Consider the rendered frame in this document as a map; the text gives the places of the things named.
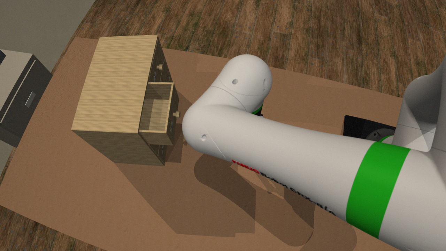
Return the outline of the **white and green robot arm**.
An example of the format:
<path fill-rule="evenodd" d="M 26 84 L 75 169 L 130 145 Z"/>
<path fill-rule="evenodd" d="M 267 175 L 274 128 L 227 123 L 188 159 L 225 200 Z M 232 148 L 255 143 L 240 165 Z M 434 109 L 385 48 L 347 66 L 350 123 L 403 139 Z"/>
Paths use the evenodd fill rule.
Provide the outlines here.
<path fill-rule="evenodd" d="M 366 139 L 261 117 L 271 88 L 261 58 L 230 59 L 186 111 L 185 141 L 396 249 L 446 251 L 446 54 L 433 73 L 407 86 L 395 131 L 381 128 Z"/>

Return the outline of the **light wooden chest of drawers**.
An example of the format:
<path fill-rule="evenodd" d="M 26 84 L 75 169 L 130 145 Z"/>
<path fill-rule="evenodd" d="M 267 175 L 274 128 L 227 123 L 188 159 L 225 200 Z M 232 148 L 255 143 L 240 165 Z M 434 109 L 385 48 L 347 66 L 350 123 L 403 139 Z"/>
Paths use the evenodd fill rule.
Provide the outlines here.
<path fill-rule="evenodd" d="M 91 60 L 71 130 L 114 163 L 165 166 L 139 133 L 157 40 L 101 37 Z"/>

